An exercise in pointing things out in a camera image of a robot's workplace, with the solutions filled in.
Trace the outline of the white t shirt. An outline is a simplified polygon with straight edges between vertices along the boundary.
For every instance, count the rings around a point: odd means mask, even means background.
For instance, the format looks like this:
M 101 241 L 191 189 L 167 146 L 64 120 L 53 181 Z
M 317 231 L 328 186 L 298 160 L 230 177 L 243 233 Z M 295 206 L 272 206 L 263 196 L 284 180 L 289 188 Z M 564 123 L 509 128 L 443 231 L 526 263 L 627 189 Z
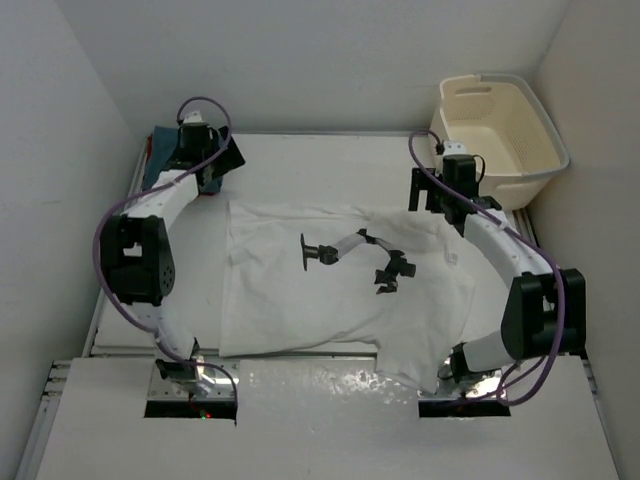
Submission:
M 232 202 L 220 354 L 360 342 L 379 374 L 434 392 L 471 310 L 465 248 L 428 212 Z

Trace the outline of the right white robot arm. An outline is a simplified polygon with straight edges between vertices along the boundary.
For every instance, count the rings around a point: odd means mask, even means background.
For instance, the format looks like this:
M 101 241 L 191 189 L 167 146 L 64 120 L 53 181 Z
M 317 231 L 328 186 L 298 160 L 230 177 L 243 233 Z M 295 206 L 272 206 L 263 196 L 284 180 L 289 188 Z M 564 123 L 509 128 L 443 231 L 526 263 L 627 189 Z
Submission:
M 580 354 L 586 345 L 586 280 L 577 269 L 560 269 L 509 224 L 501 205 L 479 193 L 476 162 L 449 155 L 436 170 L 412 171 L 409 208 L 438 213 L 489 261 L 508 289 L 498 329 L 456 345 L 449 379 L 462 383 L 509 363 L 559 354 Z

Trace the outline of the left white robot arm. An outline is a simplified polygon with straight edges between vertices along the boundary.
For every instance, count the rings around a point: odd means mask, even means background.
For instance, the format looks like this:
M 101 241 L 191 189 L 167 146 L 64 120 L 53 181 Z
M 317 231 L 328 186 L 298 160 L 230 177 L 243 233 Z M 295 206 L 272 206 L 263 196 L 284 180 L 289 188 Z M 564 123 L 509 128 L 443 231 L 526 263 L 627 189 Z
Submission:
M 176 280 L 169 230 L 190 203 L 244 163 L 228 127 L 183 120 L 173 150 L 141 194 L 100 229 L 100 272 L 115 305 L 151 337 L 160 377 L 190 398 L 205 394 L 205 373 L 214 367 L 169 301 Z

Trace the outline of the blue t shirt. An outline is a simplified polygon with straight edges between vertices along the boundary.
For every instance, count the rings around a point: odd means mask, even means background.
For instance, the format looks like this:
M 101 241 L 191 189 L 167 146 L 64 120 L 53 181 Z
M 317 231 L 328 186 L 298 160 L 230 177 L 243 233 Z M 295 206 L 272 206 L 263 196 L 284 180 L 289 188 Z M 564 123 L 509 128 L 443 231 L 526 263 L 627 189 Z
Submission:
M 177 143 L 176 128 L 154 127 L 147 145 L 147 159 L 141 183 L 143 191 L 151 189 L 158 180 L 160 172 L 171 158 Z

